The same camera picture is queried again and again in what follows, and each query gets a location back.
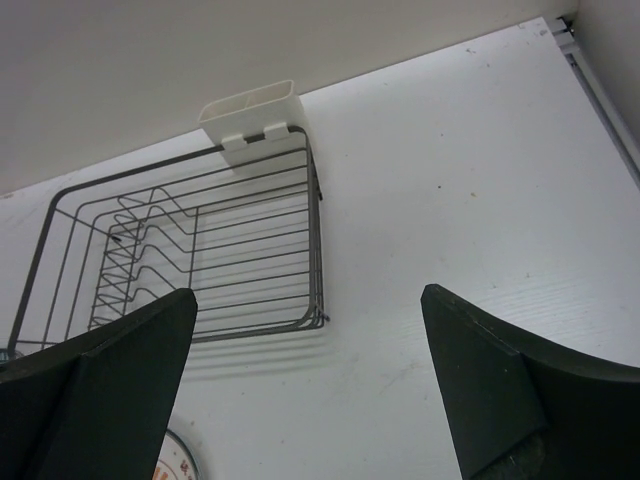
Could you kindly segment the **wire dish rack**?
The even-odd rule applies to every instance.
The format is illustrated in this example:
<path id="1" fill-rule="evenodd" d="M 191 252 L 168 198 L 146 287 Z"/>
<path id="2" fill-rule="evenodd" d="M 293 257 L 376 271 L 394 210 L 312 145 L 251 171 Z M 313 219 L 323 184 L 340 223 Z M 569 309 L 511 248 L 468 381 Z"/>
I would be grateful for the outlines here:
<path id="1" fill-rule="evenodd" d="M 307 132 L 210 146 L 50 201 L 3 355 L 44 350 L 181 288 L 197 343 L 322 328 L 322 192 Z"/>

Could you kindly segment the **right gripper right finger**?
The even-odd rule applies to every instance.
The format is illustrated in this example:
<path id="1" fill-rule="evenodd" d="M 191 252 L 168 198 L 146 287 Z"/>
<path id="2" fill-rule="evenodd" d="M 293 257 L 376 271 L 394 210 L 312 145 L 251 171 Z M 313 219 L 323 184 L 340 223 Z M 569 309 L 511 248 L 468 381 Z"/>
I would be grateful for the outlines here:
<path id="1" fill-rule="evenodd" d="M 561 346 L 437 284 L 421 307 L 463 478 L 638 478 L 638 368 Z"/>

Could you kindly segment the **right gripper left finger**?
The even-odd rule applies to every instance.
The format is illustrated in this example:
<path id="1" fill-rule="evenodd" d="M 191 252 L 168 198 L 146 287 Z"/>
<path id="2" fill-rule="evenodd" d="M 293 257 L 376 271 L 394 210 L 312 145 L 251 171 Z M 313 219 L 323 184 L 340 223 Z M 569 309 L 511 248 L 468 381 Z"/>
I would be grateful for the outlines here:
<path id="1" fill-rule="evenodd" d="M 1 366 L 4 479 L 149 479 L 198 304 L 177 289 Z"/>

